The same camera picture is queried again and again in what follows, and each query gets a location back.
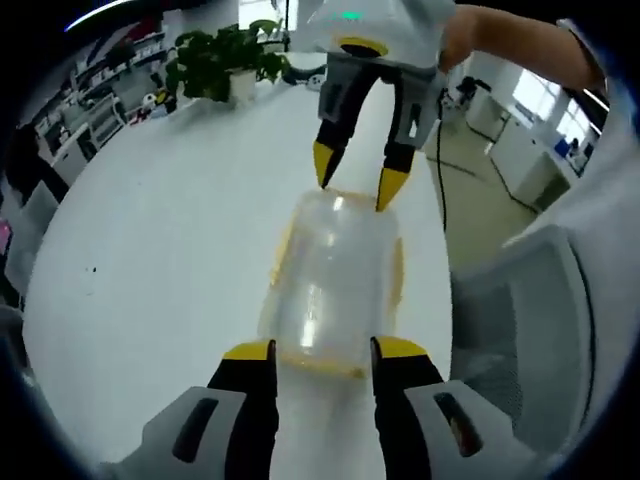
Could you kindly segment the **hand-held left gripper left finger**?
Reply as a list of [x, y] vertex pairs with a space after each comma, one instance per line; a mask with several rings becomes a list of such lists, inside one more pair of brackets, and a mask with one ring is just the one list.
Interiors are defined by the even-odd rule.
[[278, 431], [276, 342], [241, 343], [207, 386], [186, 390], [143, 427], [104, 479], [267, 479]]

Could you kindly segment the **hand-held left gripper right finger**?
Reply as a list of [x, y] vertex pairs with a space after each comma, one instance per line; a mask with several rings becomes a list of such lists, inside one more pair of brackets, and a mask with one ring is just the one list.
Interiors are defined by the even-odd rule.
[[445, 381], [406, 339], [370, 341], [374, 420], [389, 479], [541, 479], [510, 418], [466, 384]]

